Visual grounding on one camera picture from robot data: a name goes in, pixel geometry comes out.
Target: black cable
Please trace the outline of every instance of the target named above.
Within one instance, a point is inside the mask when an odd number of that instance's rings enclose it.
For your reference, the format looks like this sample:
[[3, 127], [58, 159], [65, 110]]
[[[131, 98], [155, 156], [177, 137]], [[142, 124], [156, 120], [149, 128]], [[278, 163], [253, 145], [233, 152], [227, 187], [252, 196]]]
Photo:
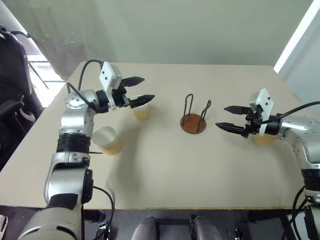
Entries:
[[292, 110], [290, 110], [290, 111], [287, 111], [286, 113], [280, 114], [280, 115], [278, 115], [278, 116], [276, 116], [276, 117], [274, 117], [274, 118], [271, 118], [271, 119], [268, 119], [268, 120], [265, 120], [265, 121], [257, 121], [256, 123], [257, 123], [257, 124], [268, 124], [268, 123], [271, 123], [271, 122], [273, 122], [273, 121], [277, 121], [277, 120], [279, 120], [279, 119], [282, 119], [282, 118], [284, 118], [284, 117], [286, 117], [286, 116], [288, 116], [288, 115], [290, 115], [290, 114], [293, 114], [293, 113], [295, 113], [295, 112], [298, 112], [298, 111], [300, 111], [301, 109], [305, 109], [305, 108], [307, 108], [307, 107], [310, 107], [310, 106], [313, 106], [313, 105], [317, 105], [317, 104], [320, 104], [320, 101], [309, 102], [309, 103], [307, 103], [307, 104], [304, 104], [304, 105], [301, 105], [301, 106], [299, 106], [299, 107], [296, 107], [296, 108], [294, 108], [294, 109], [292, 109]]
[[91, 59], [89, 61], [87, 61], [83, 68], [82, 68], [82, 71], [81, 71], [81, 74], [80, 74], [80, 79], [79, 79], [79, 84], [78, 84], [78, 91], [81, 90], [81, 84], [82, 84], [82, 78], [84, 77], [84, 73], [85, 73], [85, 70], [86, 70], [86, 67], [90, 64], [90, 63], [98, 63], [101, 65], [101, 63], [103, 63], [103, 61], [100, 61], [100, 60], [96, 60], [96, 59]]
[[98, 151], [89, 151], [89, 154], [104, 154], [103, 152]]
[[23, 31], [11, 31], [10, 33], [15, 35], [15, 36], [20, 34], [20, 35], [25, 36], [28, 39], [31, 38], [31, 36], [28, 33], [24, 33]]
[[111, 203], [111, 215], [109, 220], [107, 221], [107, 224], [105, 225], [105, 230], [102, 231], [98, 236], [96, 236], [93, 240], [98, 240], [103, 234], [105, 234], [106, 232], [108, 232], [108, 227], [111, 225], [112, 222], [112, 218], [114, 217], [114, 212], [115, 212], [115, 204], [114, 204], [114, 200], [112, 199], [111, 195], [104, 189], [98, 187], [98, 186], [93, 186], [94, 189], [97, 189], [103, 193], [105, 193], [109, 199], [110, 199], [110, 203]]
[[[305, 206], [305, 204], [307, 203], [307, 200], [304, 199], [303, 202], [300, 204], [299, 208], [298, 208], [298, 213], [301, 211], [301, 209]], [[287, 235], [287, 232], [290, 228], [290, 225], [292, 224], [294, 218], [292, 217], [290, 219], [290, 221], [288, 222], [288, 225], [285, 227], [284, 231], [283, 231], [283, 234], [282, 234], [282, 237], [281, 237], [281, 240], [285, 240], [285, 237]]]
[[89, 105], [90, 108], [92, 108], [96, 113], [98, 112], [96, 106], [92, 103], [92, 102], [88, 102], [87, 99], [85, 99], [80, 92], [78, 92], [76, 90], [76, 88], [69, 82], [66, 83], [66, 88], [68, 89], [68, 94], [70, 93], [70, 88], [72, 88], [72, 90], [75, 92], [75, 94], [77, 94], [79, 96], [79, 98], [82, 99], [82, 101], [84, 101], [86, 104]]
[[81, 239], [85, 239], [85, 210], [83, 204], [81, 206]]
[[298, 240], [301, 240], [301, 237], [300, 237], [300, 234], [298, 232], [298, 229], [297, 229], [297, 224], [296, 224], [296, 206], [297, 206], [297, 202], [298, 202], [298, 198], [299, 196], [301, 195], [301, 193], [304, 191], [304, 188], [305, 186], [303, 186], [299, 191], [298, 193], [296, 194], [295, 198], [294, 198], [294, 201], [293, 201], [293, 205], [292, 205], [292, 224], [293, 224], [293, 229], [294, 229], [294, 232], [296, 234], [296, 237], [298, 238]]

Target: chair armrest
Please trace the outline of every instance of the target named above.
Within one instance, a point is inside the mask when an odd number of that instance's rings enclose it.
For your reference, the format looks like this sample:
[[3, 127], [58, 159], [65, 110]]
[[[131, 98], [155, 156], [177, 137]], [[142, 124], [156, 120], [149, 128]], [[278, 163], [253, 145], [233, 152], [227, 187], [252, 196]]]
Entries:
[[8, 113], [20, 109], [24, 106], [22, 101], [8, 100], [0, 105], [0, 119]]

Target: table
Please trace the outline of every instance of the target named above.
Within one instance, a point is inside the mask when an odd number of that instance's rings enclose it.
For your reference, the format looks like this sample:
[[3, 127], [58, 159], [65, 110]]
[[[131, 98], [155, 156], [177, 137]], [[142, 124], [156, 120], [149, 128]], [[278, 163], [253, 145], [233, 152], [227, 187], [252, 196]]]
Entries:
[[[69, 82], [78, 85], [81, 63]], [[253, 92], [267, 88], [273, 113], [301, 103], [270, 66], [116, 64], [124, 78], [145, 81], [127, 88], [127, 96], [155, 94], [147, 121], [135, 119], [130, 108], [119, 108], [94, 119], [94, 129], [110, 126], [122, 147], [115, 156], [92, 154], [94, 184], [115, 198], [117, 209], [242, 209], [286, 208], [303, 185], [290, 146], [277, 140], [270, 146], [222, 131], [218, 122], [244, 126], [245, 116], [224, 111], [248, 106]], [[100, 90], [100, 70], [91, 63], [82, 89]], [[180, 127], [185, 97], [193, 93], [192, 113], [200, 114], [211, 100], [207, 127], [198, 135]], [[65, 110], [64, 87], [44, 110], [0, 173], [0, 205], [44, 207], [43, 189], [56, 151], [60, 119]], [[95, 145], [91, 151], [98, 152]], [[94, 190], [87, 209], [107, 209], [108, 198]]]

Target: paper cup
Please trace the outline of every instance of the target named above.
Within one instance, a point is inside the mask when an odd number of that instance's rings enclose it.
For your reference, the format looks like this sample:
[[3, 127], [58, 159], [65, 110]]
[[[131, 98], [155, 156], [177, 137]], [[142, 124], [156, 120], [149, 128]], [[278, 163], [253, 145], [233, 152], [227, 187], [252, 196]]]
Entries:
[[92, 142], [107, 155], [116, 155], [120, 151], [120, 143], [116, 131], [109, 126], [96, 130], [91, 138]]
[[[137, 99], [140, 96], [142, 95], [135, 95], [131, 100]], [[139, 121], [145, 121], [149, 116], [149, 105], [148, 103], [146, 103], [144, 105], [137, 106], [135, 108], [132, 108], [132, 111], [136, 119], [138, 119]]]
[[257, 144], [262, 146], [267, 146], [272, 144], [277, 138], [275, 136], [264, 134], [264, 136], [260, 136], [258, 133], [254, 136], [254, 139]]

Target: chair backrest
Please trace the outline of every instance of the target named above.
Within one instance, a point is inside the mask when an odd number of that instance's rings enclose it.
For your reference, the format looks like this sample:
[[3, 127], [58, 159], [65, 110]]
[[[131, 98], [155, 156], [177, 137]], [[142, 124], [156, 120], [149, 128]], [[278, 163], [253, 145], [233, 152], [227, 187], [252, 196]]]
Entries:
[[15, 35], [0, 25], [0, 104], [22, 95], [25, 108], [38, 118], [42, 105], [32, 87], [26, 51]]

